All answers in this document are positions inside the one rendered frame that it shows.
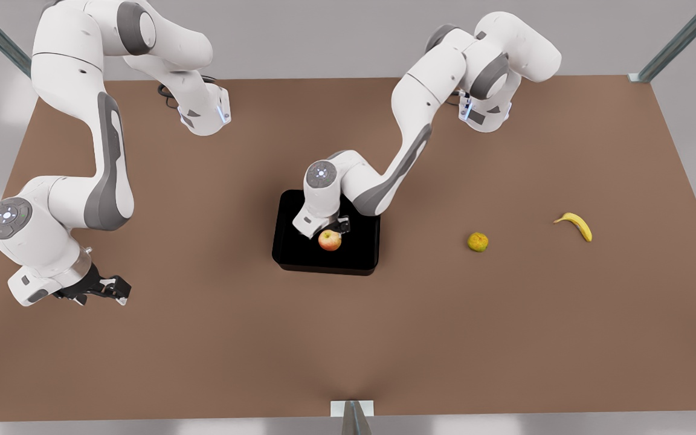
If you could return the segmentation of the black rectangular tray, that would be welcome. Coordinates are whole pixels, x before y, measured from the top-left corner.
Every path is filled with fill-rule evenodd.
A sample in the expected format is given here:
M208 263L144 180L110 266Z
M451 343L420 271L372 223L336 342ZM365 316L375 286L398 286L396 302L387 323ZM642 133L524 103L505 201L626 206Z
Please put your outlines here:
M302 190L287 190L280 196L272 258L284 270L369 276L379 257L381 216L357 212L345 196L340 196L340 216L350 218L350 231L342 236L336 251L326 251L318 240L308 239L292 221L304 204Z

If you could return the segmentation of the yellow banana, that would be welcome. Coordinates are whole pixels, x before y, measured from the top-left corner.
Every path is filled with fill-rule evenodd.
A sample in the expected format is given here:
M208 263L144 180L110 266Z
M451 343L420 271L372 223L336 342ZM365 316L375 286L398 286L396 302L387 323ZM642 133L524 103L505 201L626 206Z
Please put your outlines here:
M561 217L558 219L554 220L553 223L557 224L561 221L569 221L572 223L572 225L576 226L580 234L582 235L583 239L586 240L586 242L591 242L592 241L592 232L591 229L588 226L588 223L586 223L583 218L578 216L577 214L573 214L570 212L566 212Z

